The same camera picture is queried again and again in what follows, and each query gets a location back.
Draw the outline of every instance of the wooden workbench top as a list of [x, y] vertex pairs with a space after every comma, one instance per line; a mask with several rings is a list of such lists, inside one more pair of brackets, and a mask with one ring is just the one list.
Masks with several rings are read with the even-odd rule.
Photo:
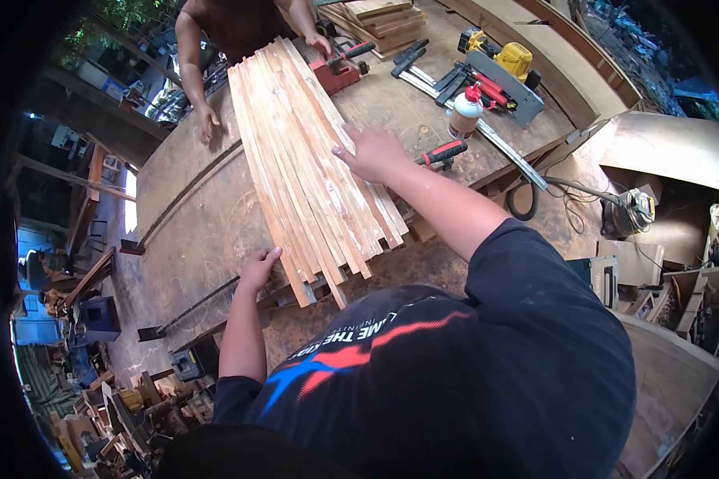
[[[417, 2], [426, 14], [424, 33], [430, 40], [427, 53], [415, 65], [434, 78], [441, 78], [463, 54], [456, 49], [460, 33], [470, 24], [431, 0]], [[393, 63], [380, 62], [368, 53], [361, 60], [370, 73], [333, 96], [344, 118], [362, 129], [383, 125], [394, 129], [411, 156], [420, 156], [451, 140], [445, 110], [423, 92], [389, 73]], [[546, 108], [527, 130], [493, 112], [485, 121], [520, 155], [537, 158], [564, 141], [574, 127], [542, 87], [538, 94]], [[211, 146], [204, 146], [196, 132], [192, 113], [158, 148], [138, 176], [138, 233], [142, 237], [154, 220], [202, 168], [219, 155], [228, 155], [239, 138], [228, 86], [209, 98], [223, 131], [215, 132]], [[479, 188], [514, 169], [508, 158], [482, 136], [469, 140], [469, 150], [455, 159], [447, 177]], [[168, 321], [235, 275], [242, 261], [261, 247], [274, 246], [244, 152], [229, 156], [195, 190], [187, 195], [150, 238], [140, 259], [139, 276], [133, 287], [141, 289], [142, 301], [152, 301], [155, 317]], [[288, 285], [281, 268], [275, 269], [268, 291]], [[180, 350], [198, 336], [207, 335], [226, 320], [227, 293], [188, 315], [164, 339], [170, 350]]]

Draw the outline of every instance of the tool case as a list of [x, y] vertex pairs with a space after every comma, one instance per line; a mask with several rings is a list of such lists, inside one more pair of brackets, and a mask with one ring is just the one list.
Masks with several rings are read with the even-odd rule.
[[585, 257], [569, 260], [567, 264], [586, 284], [605, 307], [618, 307], [618, 257]]

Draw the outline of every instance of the white glue bottle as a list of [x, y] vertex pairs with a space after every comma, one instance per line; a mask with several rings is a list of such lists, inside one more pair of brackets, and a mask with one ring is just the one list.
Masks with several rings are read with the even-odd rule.
[[455, 97], [448, 133], [455, 139], [469, 139], [477, 128], [477, 121], [482, 116], [482, 103], [479, 100], [482, 92], [479, 82], [466, 87], [466, 91]]

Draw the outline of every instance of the green foliage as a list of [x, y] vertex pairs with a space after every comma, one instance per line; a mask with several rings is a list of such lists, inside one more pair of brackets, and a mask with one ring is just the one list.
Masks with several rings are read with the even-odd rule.
[[[176, 6], [176, 0], [93, 0], [90, 4], [93, 11], [125, 32], [131, 27], [158, 19], [163, 12], [172, 11]], [[77, 52], [84, 52], [98, 42], [108, 48], [119, 48], [117, 42], [85, 17], [79, 20], [75, 30], [64, 39], [66, 46]], [[68, 48], [59, 48], [55, 61], [61, 67], [72, 70], [77, 67], [79, 55]]]

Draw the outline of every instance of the black hose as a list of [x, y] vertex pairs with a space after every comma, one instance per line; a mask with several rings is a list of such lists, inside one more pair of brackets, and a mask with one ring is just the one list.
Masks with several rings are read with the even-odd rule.
[[506, 206], [508, 206], [508, 212], [511, 213], [511, 216], [514, 216], [521, 222], [528, 222], [533, 219], [533, 216], [535, 216], [535, 213], [538, 211], [538, 192], [540, 191], [540, 188], [538, 188], [535, 183], [530, 183], [533, 197], [532, 202], [530, 203], [530, 209], [527, 210], [526, 213], [519, 213], [517, 208], [514, 206], [514, 194], [517, 192], [519, 187], [523, 185], [527, 185], [527, 180], [524, 180], [519, 185], [508, 190], [506, 193]]
[[[575, 188], [577, 190], [580, 190], [584, 193], [588, 193], [589, 195], [599, 196], [600, 198], [615, 203], [616, 206], [625, 207], [626, 205], [623, 202], [623, 199], [619, 198], [618, 196], [608, 193], [608, 192], [601, 192], [597, 191], [592, 188], [585, 187], [579, 183], [572, 182], [567, 179], [562, 178], [555, 178], [552, 176], [544, 176], [543, 179], [546, 180], [546, 183], [550, 185], [562, 185], [562, 186], [569, 186], [571, 188]], [[540, 189], [535, 185], [535, 183], [530, 182], [530, 186], [532, 187], [532, 200], [530, 202], [530, 209], [527, 210], [526, 213], [519, 213], [517, 211], [517, 207], [514, 206], [514, 194], [517, 192], [517, 190], [527, 185], [528, 181], [526, 178], [522, 179], [522, 183], [519, 185], [513, 187], [512, 189], [508, 190], [506, 192], [506, 206], [508, 207], [508, 212], [511, 213], [512, 216], [517, 218], [521, 222], [528, 222], [535, 216], [535, 213], [538, 211], [538, 192]]]

